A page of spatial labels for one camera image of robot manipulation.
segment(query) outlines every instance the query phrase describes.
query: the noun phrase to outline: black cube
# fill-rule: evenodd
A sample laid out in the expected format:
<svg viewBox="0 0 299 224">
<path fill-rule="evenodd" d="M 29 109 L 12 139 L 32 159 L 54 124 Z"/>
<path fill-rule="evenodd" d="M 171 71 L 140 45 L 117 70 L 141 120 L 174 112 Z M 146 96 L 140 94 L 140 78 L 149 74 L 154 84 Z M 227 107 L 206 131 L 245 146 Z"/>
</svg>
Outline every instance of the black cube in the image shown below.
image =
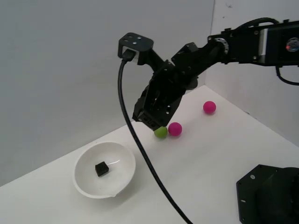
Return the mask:
<svg viewBox="0 0 299 224">
<path fill-rule="evenodd" d="M 97 172 L 98 176 L 102 176 L 105 173 L 108 173 L 109 167 L 105 162 L 101 162 L 98 165 L 95 165 L 95 171 Z"/>
</svg>

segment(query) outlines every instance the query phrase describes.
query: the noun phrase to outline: gray wall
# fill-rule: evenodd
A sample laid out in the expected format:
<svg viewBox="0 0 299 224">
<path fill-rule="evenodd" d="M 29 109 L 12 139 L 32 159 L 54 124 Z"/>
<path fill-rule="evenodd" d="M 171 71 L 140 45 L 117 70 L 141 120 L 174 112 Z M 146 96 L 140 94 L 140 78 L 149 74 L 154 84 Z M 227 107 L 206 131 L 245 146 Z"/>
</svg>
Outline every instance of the gray wall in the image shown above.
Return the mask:
<svg viewBox="0 0 299 224">
<path fill-rule="evenodd" d="M 206 43 L 213 6 L 212 0 L 2 0 L 0 185 L 124 125 L 116 89 L 124 34 L 153 39 L 167 59 L 187 42 Z M 125 68 L 130 114 L 151 74 L 147 66 Z"/>
<path fill-rule="evenodd" d="M 298 0 L 216 0 L 212 34 L 259 17 L 299 20 L 298 8 Z M 281 74 L 299 82 L 296 66 Z M 281 82 L 275 68 L 217 64 L 207 71 L 206 85 L 299 146 L 299 87 Z"/>
</svg>

